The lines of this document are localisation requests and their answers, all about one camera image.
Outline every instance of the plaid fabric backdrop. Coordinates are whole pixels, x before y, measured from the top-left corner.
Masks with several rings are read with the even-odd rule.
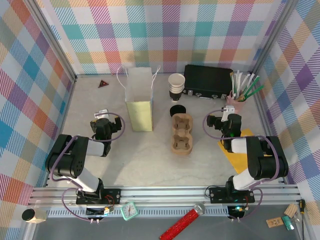
[[[260,72],[273,134],[289,179],[307,201],[320,239],[320,1],[300,0]]]
[[[249,70],[286,0],[37,0],[78,74]]]
[[[0,1],[0,240],[15,240],[62,123],[71,80],[23,0]]]

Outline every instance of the red tube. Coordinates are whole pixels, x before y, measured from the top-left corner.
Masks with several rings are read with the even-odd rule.
[[[179,233],[181,233],[186,227],[188,227],[194,220],[200,215],[195,209],[190,210],[186,215],[184,215],[179,221],[177,221],[172,227],[170,227],[164,234],[162,234],[160,240],[172,240]]]

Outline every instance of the green clock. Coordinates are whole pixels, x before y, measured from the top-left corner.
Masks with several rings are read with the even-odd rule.
[[[130,219],[139,215],[136,205],[133,202],[129,202],[121,208],[123,219],[129,221]]]

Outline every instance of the black box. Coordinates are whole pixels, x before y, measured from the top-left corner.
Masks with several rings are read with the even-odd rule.
[[[232,90],[232,74],[228,68],[188,64],[184,68],[183,93],[198,98],[226,99]]]

